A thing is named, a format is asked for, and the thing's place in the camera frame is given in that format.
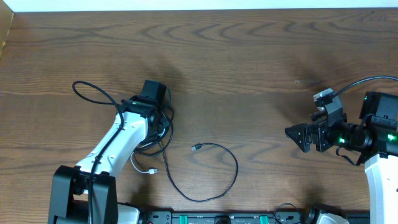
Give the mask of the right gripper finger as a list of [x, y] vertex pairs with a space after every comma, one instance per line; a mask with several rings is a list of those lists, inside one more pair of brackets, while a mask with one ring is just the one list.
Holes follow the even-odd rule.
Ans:
[[285, 128], [285, 134], [288, 137], [303, 137], [307, 135], [307, 131], [310, 125], [308, 123], [296, 124], [289, 128]]
[[292, 140], [298, 145], [302, 152], [309, 152], [311, 148], [311, 136], [303, 135], [301, 133], [294, 134]]

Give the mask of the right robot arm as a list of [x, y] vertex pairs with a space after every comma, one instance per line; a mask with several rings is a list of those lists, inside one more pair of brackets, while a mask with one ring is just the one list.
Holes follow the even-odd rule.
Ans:
[[332, 89], [313, 97], [319, 109], [311, 123], [296, 124], [285, 134], [303, 152], [335, 146], [360, 153], [355, 166], [364, 164], [370, 195], [370, 222], [397, 223], [397, 97], [368, 91], [360, 124], [350, 123], [339, 94]]

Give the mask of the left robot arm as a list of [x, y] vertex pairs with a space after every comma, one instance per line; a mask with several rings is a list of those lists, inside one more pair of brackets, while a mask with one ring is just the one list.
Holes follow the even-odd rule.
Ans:
[[141, 94], [116, 103], [116, 117], [98, 145], [75, 166], [60, 166], [52, 179], [49, 223], [139, 223], [138, 208], [119, 203], [116, 179], [136, 147], [165, 133], [167, 87], [146, 80]]

